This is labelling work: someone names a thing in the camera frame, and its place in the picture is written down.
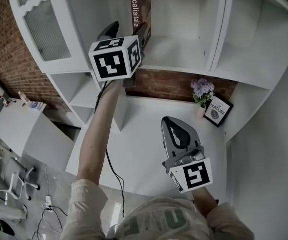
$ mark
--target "framed sign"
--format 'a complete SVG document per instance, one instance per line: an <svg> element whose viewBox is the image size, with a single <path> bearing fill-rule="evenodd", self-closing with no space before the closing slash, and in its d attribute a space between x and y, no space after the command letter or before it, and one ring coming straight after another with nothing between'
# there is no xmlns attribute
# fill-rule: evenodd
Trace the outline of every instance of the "framed sign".
<svg viewBox="0 0 288 240"><path fill-rule="evenodd" d="M216 93L206 109L204 118L219 127L233 106L228 100Z"/></svg>

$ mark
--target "chair leg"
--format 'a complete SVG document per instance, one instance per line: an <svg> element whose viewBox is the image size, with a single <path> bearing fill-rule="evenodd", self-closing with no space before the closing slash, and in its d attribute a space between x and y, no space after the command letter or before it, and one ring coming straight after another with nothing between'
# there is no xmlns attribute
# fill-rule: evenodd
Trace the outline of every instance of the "chair leg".
<svg viewBox="0 0 288 240"><path fill-rule="evenodd" d="M27 184L24 184L23 191L25 193L25 197L27 198L27 200L30 201L31 197L27 193Z"/></svg>
<svg viewBox="0 0 288 240"><path fill-rule="evenodd" d="M25 184L30 185L37 190L40 190L40 186L38 184L34 184L34 183L29 182L29 181L25 181Z"/></svg>
<svg viewBox="0 0 288 240"><path fill-rule="evenodd" d="M29 169L26 174L25 174L25 178L24 178L24 192L25 192L25 196L28 200L31 200L31 197L28 195L27 193L27 185L30 185L32 186L33 188L37 189L37 190L40 190L40 186L38 184L34 184L32 182L30 182L28 180L28 177L30 175L31 172L35 172L36 171L36 168L35 167L32 167L31 169Z"/></svg>
<svg viewBox="0 0 288 240"><path fill-rule="evenodd" d="M7 192L10 193L12 195L12 197L16 200L20 199L20 195L16 195L13 191Z"/></svg>
<svg viewBox="0 0 288 240"><path fill-rule="evenodd" d="M36 171L35 167L32 167L31 169L29 169L29 170L26 172L24 179L25 179L25 180L28 179L30 173L33 172L33 171L34 171L34 172Z"/></svg>

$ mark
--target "power strip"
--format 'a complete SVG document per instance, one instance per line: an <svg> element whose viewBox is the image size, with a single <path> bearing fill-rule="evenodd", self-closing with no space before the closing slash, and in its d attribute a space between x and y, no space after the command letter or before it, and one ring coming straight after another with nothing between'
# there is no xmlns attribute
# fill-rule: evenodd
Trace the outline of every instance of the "power strip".
<svg viewBox="0 0 288 240"><path fill-rule="evenodd" d="M45 197L45 200L46 200L47 208L51 208L51 207L53 206L53 204L52 204L52 198L51 198L49 195L47 195L47 196Z"/></svg>

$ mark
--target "white cabinet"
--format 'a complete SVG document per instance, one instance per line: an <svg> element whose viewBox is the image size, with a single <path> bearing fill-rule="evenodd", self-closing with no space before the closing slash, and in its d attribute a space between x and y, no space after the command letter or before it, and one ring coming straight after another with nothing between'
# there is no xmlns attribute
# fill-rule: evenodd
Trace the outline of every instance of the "white cabinet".
<svg viewBox="0 0 288 240"><path fill-rule="evenodd" d="M10 0L35 61L69 108L89 123L101 90L88 58L97 35L119 21L132 34L130 0ZM231 139L260 108L288 66L287 0L152 0L142 68L239 82L222 128ZM121 130L127 97L114 116Z"/></svg>
<svg viewBox="0 0 288 240"><path fill-rule="evenodd" d="M43 73L89 71L70 0L9 0L18 28Z"/></svg>

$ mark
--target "white desk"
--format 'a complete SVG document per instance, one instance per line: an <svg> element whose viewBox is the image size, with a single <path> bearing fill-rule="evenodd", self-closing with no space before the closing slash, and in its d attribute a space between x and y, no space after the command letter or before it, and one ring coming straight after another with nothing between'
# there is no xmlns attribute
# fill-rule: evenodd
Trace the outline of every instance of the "white desk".
<svg viewBox="0 0 288 240"><path fill-rule="evenodd" d="M124 128L120 133L111 132L107 148L116 173L125 180L125 191L147 196L181 196L162 166L167 157L160 125L164 116L170 116L197 130L213 171L214 183L207 189L221 202L225 200L227 167L222 129L204 118L195 119L196 105L193 103L138 97L128 100ZM66 168L74 175L77 175L80 147L87 128L81 129ZM120 189L107 159L99 183Z"/></svg>
<svg viewBox="0 0 288 240"><path fill-rule="evenodd" d="M60 131L41 110L30 109L22 100L11 98L0 112L0 139L18 156L23 153L64 170L73 141Z"/></svg>

